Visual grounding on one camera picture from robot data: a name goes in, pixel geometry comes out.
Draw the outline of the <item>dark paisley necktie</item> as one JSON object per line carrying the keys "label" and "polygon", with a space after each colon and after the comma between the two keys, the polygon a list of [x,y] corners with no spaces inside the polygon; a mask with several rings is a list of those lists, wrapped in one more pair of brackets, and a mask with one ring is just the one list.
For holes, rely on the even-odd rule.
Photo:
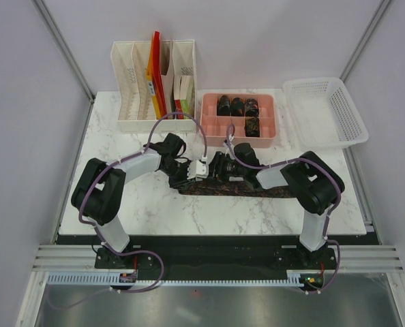
{"label": "dark paisley necktie", "polygon": [[274,187],[271,189],[252,189],[244,181],[195,182],[179,193],[186,196],[237,196],[251,198],[295,198],[288,186]]}

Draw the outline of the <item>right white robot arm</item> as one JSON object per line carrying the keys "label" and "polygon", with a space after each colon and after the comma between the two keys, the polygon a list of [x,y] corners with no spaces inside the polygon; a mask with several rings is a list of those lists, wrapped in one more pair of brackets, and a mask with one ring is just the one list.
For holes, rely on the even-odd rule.
{"label": "right white robot arm", "polygon": [[208,178],[227,183],[241,179],[261,197],[264,191],[286,187],[303,208],[303,227],[296,252],[298,263],[312,268],[321,260],[320,248],[327,241],[329,216],[340,203],[343,180],[313,151],[270,166],[262,165],[248,143],[232,148],[233,153],[217,152],[209,164]]}

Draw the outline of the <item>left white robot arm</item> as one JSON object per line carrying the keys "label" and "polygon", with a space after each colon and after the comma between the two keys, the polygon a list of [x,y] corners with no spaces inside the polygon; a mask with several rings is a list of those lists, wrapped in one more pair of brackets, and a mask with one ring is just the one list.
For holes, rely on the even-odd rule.
{"label": "left white robot arm", "polygon": [[97,228],[97,235],[111,250],[110,260],[119,268],[128,267],[134,260],[134,252],[128,247],[130,237],[118,217],[125,184],[157,170],[186,181],[189,163],[178,160],[185,150],[185,142],[169,133],[163,141],[149,144],[145,152],[134,153],[127,160],[106,163],[93,158],[87,162],[71,205],[78,210],[80,222]]}

